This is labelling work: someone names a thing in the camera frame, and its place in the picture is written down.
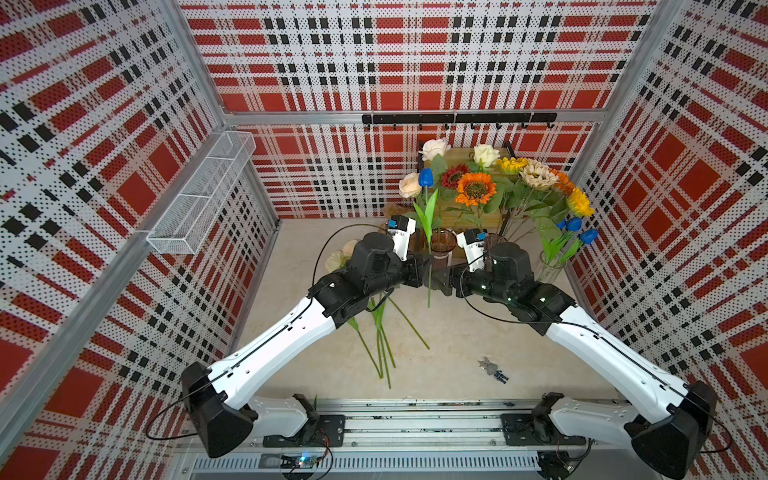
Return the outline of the small white rose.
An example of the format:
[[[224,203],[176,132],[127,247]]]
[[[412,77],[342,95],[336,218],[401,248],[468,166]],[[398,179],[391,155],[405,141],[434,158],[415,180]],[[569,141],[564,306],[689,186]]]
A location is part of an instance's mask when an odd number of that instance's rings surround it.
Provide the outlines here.
[[[400,314],[400,316],[406,321],[406,323],[409,325],[413,333],[417,336],[419,341],[423,344],[423,346],[430,350],[431,347],[426,341],[426,339],[421,335],[419,330],[416,328],[415,324],[411,321],[409,316],[405,313],[405,311],[390,297],[381,296],[381,298],[377,301],[370,300],[369,305],[367,307],[367,311],[372,314],[374,323],[377,326],[377,329],[381,332],[384,332],[383,329],[383,315],[385,313],[385,307],[387,305],[392,305],[395,310]]]

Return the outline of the orange gerbera flower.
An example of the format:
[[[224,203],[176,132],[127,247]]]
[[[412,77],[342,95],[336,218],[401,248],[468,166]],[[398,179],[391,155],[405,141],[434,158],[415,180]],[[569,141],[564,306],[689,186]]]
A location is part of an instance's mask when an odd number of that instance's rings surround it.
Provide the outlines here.
[[[467,207],[471,227],[486,230],[486,217],[499,210],[501,194],[490,174],[468,172],[459,180],[456,201]]]
[[[559,191],[565,197],[570,196],[576,189],[575,184],[570,180],[568,175],[562,171],[551,169],[550,172],[556,177],[556,182],[553,185],[553,189]]]

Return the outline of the red gerbera flower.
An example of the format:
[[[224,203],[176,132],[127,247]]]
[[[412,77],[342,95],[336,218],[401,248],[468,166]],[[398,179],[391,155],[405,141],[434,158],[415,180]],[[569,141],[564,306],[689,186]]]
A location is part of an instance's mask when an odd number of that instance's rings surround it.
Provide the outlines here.
[[[449,167],[440,177],[440,197],[437,202],[441,226],[462,232],[471,227],[467,207],[456,201],[459,180],[469,172],[466,164]]]

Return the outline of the yellow sunflower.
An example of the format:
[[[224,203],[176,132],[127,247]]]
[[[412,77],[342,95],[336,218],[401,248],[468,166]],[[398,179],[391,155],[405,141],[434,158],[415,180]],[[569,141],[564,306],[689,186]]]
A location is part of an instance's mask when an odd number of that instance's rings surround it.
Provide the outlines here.
[[[583,229],[584,222],[595,210],[586,194],[579,188],[568,197],[552,188],[546,192],[537,192],[524,212],[532,220],[542,239],[552,239],[557,232],[556,224],[578,217],[583,222]]]
[[[502,158],[497,162],[498,174],[495,176],[497,191],[501,194],[500,208],[517,209],[529,193],[529,186],[522,178],[523,170],[531,162],[527,158]]]

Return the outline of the pale pink rose flower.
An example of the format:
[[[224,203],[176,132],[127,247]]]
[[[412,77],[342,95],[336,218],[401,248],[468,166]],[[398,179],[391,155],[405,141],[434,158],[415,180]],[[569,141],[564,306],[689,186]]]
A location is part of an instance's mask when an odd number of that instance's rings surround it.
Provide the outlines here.
[[[449,150],[450,146],[448,145],[448,141],[446,139],[428,140],[423,145],[421,150],[422,159],[429,163],[429,165],[425,166],[424,168],[431,168],[433,170],[435,178],[435,186],[433,187],[433,191],[435,191],[437,195],[440,177],[447,170],[445,156]]]

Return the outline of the white rose flower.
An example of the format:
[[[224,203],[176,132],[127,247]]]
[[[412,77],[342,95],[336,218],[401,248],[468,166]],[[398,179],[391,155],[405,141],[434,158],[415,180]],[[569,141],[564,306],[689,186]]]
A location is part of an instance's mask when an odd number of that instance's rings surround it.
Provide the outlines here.
[[[473,148],[473,161],[480,170],[489,170],[499,158],[499,151],[491,145],[482,144]]]

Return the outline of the large cream sunflower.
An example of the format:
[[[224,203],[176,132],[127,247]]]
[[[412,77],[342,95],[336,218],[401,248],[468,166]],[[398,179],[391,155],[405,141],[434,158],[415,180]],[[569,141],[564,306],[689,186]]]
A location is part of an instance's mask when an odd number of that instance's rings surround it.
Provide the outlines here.
[[[551,168],[546,164],[530,159],[531,162],[523,170],[522,178],[529,186],[529,193],[522,205],[517,209],[500,210],[503,213],[499,233],[506,239],[511,239],[529,217],[524,212],[530,200],[534,199],[537,192],[546,192],[553,188],[556,177],[550,172]]]

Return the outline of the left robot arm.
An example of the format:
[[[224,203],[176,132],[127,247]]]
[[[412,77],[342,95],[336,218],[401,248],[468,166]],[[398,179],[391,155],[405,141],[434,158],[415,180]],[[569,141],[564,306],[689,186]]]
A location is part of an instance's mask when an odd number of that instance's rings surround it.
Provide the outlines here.
[[[367,309],[372,297],[400,285],[424,285],[433,262],[411,253],[407,240],[368,233],[351,259],[320,278],[280,321],[229,356],[182,373],[182,397],[206,453],[222,457],[253,436],[280,436],[300,444],[318,437],[319,416],[303,395],[260,398],[258,390],[316,341]]]

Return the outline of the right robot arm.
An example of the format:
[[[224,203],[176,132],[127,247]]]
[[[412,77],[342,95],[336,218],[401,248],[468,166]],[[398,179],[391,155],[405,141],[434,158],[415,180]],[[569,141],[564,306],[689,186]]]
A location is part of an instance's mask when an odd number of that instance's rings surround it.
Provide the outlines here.
[[[470,251],[466,263],[442,267],[433,279],[447,296],[476,295],[506,307],[511,323],[570,351],[629,403],[610,407],[552,392],[539,409],[558,432],[629,448],[669,479],[685,478],[704,454],[715,423],[714,390],[656,366],[614,337],[571,296],[536,279],[528,253],[518,245]]]

